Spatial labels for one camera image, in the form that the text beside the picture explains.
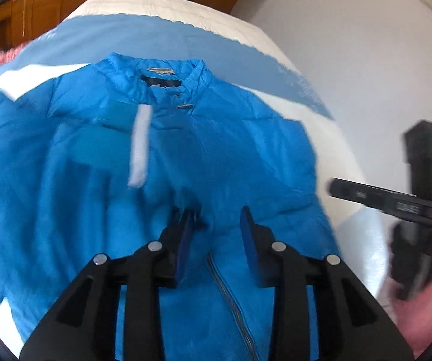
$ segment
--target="zipper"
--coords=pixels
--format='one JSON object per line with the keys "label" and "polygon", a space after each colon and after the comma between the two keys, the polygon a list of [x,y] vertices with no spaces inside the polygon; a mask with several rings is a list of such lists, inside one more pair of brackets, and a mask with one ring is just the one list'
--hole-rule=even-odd
{"label": "zipper", "polygon": [[260,361],[258,357],[258,353],[256,353],[256,344],[254,343],[254,339],[251,336],[249,329],[246,327],[246,324],[244,323],[244,318],[243,318],[243,313],[241,311],[241,308],[239,308],[234,297],[231,295],[229,289],[224,284],[221,276],[218,273],[218,269],[216,268],[216,265],[213,261],[213,256],[210,253],[207,255],[206,260],[207,260],[209,272],[213,277],[213,280],[218,286],[218,289],[221,292],[222,296],[224,297],[227,305],[231,309],[234,320],[236,322],[236,326],[238,327],[238,330],[241,333],[241,336],[243,338],[243,342],[249,351],[251,361]]}

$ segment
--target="silver screw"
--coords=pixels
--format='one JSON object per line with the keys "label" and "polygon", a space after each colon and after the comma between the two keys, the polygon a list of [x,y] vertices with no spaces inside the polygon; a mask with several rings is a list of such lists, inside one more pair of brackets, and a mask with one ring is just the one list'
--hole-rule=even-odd
{"label": "silver screw", "polygon": [[104,265],[107,262],[107,255],[98,254],[93,258],[93,262],[97,265]]}
{"label": "silver screw", "polygon": [[341,263],[341,259],[338,257],[338,255],[334,255],[334,254],[328,255],[326,257],[326,260],[330,265],[333,266],[339,265]]}
{"label": "silver screw", "polygon": [[283,242],[273,242],[271,248],[276,252],[283,252],[284,250],[286,250],[286,245]]}
{"label": "silver screw", "polygon": [[148,244],[148,249],[152,252],[159,251],[163,247],[163,244],[161,242],[150,242]]}

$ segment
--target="blue and white bedding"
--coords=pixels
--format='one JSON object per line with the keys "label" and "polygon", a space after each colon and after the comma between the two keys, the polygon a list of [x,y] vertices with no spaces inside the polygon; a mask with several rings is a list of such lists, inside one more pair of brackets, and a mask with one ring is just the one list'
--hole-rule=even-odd
{"label": "blue and white bedding", "polygon": [[[319,97],[260,29],[182,0],[88,0],[0,67],[0,90],[19,98],[111,52],[143,59],[204,60],[214,76],[253,92],[285,119],[301,121],[317,157],[318,196],[343,258],[373,294],[378,292],[387,264],[378,213],[326,193],[332,177],[364,183],[362,172]],[[0,313],[1,319],[11,320]],[[16,334],[0,335],[8,343]],[[11,346],[18,353],[19,345]]]}

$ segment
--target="red cloth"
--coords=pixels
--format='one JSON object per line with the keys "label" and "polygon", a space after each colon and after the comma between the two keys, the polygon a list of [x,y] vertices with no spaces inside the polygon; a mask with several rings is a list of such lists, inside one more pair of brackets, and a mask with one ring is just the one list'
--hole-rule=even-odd
{"label": "red cloth", "polygon": [[416,358],[432,343],[432,283],[409,301],[398,300],[397,289],[398,284],[393,284],[390,293],[396,325]]}
{"label": "red cloth", "polygon": [[0,51],[0,66],[10,62],[16,58],[16,56],[22,52],[22,50],[27,46],[29,42],[21,43],[19,46],[10,49],[8,51]]}

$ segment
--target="white wall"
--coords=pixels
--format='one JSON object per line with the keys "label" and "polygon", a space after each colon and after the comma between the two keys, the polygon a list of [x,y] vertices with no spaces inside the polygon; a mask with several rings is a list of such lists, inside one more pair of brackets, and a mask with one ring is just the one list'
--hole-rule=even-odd
{"label": "white wall", "polygon": [[432,12],[418,0],[239,0],[313,83],[368,183],[407,191],[400,134],[432,121]]}

